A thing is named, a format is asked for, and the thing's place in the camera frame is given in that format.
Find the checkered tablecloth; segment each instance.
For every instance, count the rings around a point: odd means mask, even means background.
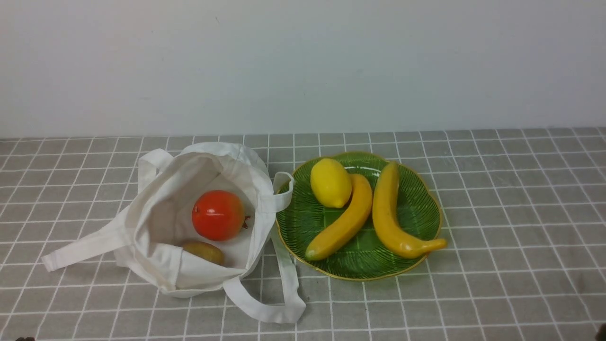
[[[458,130],[0,141],[0,339],[593,340],[606,322],[606,129]],[[446,250],[357,283],[299,264],[308,308],[260,323],[223,292],[173,299],[105,254],[47,273],[40,257],[136,195],[136,160],[200,141],[252,147],[271,174],[364,150],[415,169],[444,208]],[[268,246],[245,286],[281,303]]]

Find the white canvas tote bag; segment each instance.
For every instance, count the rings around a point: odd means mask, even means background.
[[[286,181],[288,191],[275,194]],[[295,323],[305,303],[297,293],[295,264],[274,228],[276,212],[290,203],[294,182],[290,174],[278,172],[272,186],[263,161],[241,144],[194,144],[174,158],[156,149],[139,159],[139,193],[128,207],[99,231],[44,256],[42,261],[48,271],[54,271],[113,251],[117,265],[130,268],[163,294],[184,298],[224,289],[233,303],[254,319]],[[206,240],[191,222],[195,201],[215,189],[236,194],[246,215],[251,216],[249,228],[229,241]],[[284,305],[262,304],[241,283],[241,278],[254,270],[270,237],[278,257]],[[217,246],[225,254],[225,266],[176,246],[186,240]]]

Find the banana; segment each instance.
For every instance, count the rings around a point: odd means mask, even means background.
[[[398,164],[383,168],[375,186],[373,224],[379,240],[387,249],[403,258],[417,258],[427,252],[444,249],[446,239],[421,240],[402,230],[396,218],[400,174]]]
[[[350,178],[352,194],[349,207],[307,246],[307,260],[322,260],[334,254],[360,231],[368,219],[373,205],[370,183],[359,174],[350,174]]]

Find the banana tip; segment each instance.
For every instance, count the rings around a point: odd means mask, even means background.
[[[305,251],[305,259],[307,260],[315,260],[314,256],[316,255],[316,250],[306,250]]]

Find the green plate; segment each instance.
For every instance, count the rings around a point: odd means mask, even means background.
[[[361,174],[374,189],[383,158],[365,152],[347,152],[332,157],[349,173]],[[307,245],[347,208],[325,208],[313,195],[310,184],[311,168],[322,158],[310,160],[293,174],[296,183],[290,205],[278,212],[278,231],[286,248],[301,262],[332,277],[344,280],[375,280],[400,274],[414,268],[427,255],[405,259],[394,255],[379,241],[370,215],[356,237],[330,257],[318,261],[305,260]],[[429,194],[421,177],[400,165],[398,222],[403,230],[423,240],[435,239],[442,227],[442,212],[438,202]]]

